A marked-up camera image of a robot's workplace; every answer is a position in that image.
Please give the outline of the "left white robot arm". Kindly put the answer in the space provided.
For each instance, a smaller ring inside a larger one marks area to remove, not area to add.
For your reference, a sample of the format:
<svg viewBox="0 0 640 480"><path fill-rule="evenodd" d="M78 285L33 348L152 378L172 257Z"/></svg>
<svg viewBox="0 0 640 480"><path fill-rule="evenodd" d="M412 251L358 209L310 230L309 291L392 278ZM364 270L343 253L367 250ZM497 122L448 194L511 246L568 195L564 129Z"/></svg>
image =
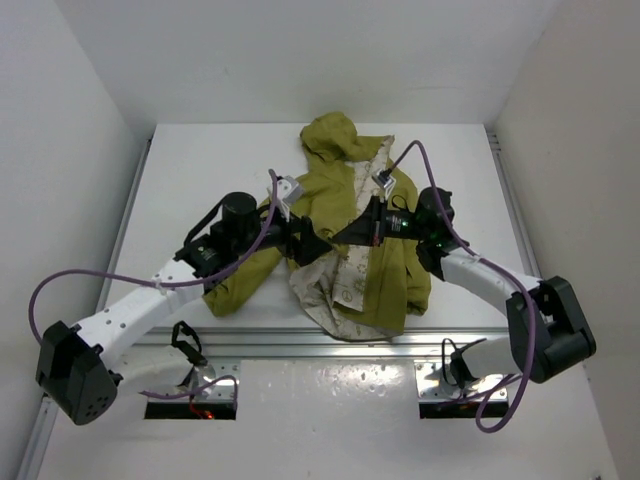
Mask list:
<svg viewBox="0 0 640 480"><path fill-rule="evenodd" d="M306 266L331 249L309 217L290 208L297 195L277 193L265 206L245 192L225 195L187 234L182 247L150 280L133 279L121 300L39 340L36 381L76 425L103 415L130 378L117 369L123 354L150 330L220 284L264 250Z"/></svg>

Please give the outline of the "olive green hooded jacket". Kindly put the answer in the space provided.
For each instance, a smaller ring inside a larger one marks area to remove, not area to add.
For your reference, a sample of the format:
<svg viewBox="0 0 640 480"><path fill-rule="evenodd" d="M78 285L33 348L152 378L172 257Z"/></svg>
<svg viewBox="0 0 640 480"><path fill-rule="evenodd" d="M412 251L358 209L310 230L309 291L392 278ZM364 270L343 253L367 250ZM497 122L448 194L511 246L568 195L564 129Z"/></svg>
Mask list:
<svg viewBox="0 0 640 480"><path fill-rule="evenodd" d="M372 175L390 166L394 136L361 136L341 112L314 119L300 132L308 171L293 214L311 219L327 239L361 215L379 194ZM288 263L289 285L302 310L331 336L347 341L403 334L407 315L423 315L431 291L412 240L378 247L336 245L310 265Z"/></svg>

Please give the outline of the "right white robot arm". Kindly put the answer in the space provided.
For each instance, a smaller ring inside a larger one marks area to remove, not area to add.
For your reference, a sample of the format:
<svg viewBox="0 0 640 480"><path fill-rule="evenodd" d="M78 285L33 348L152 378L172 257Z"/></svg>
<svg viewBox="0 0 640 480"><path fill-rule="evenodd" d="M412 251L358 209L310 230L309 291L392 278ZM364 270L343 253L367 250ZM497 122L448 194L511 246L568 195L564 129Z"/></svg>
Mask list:
<svg viewBox="0 0 640 480"><path fill-rule="evenodd" d="M390 210L372 197L364 212L333 236L335 244L380 246L387 239L416 241L420 265L445 283L464 288L506 318L508 335L456 349L444 372L458 387L491 374L523 375L544 383L593 356L597 346L571 284L512 272L469 253L451 233L450 192L426 188L414 210Z"/></svg>

